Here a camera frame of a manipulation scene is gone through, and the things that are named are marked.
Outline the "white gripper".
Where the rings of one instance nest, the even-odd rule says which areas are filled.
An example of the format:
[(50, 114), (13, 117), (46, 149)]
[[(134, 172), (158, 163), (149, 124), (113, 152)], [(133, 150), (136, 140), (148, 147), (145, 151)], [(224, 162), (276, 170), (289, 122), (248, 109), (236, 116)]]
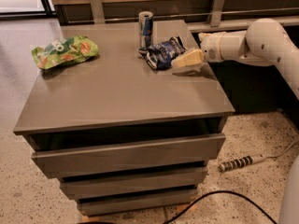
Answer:
[(223, 61), (221, 56), (221, 39), (225, 32), (218, 33), (199, 33), (201, 49), (190, 49), (177, 56), (171, 62), (175, 68), (197, 65), (205, 59), (211, 63), (220, 63)]

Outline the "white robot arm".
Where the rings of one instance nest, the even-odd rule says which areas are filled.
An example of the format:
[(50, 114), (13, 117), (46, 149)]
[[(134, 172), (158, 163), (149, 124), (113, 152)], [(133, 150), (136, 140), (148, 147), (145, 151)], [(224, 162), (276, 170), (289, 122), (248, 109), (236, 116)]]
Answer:
[[(171, 62), (185, 67), (203, 62), (274, 65), (299, 98), (299, 48), (282, 25), (272, 19), (258, 19), (238, 32), (201, 33), (199, 49), (189, 49)], [(299, 224), (299, 156), (289, 171), (278, 224)]]

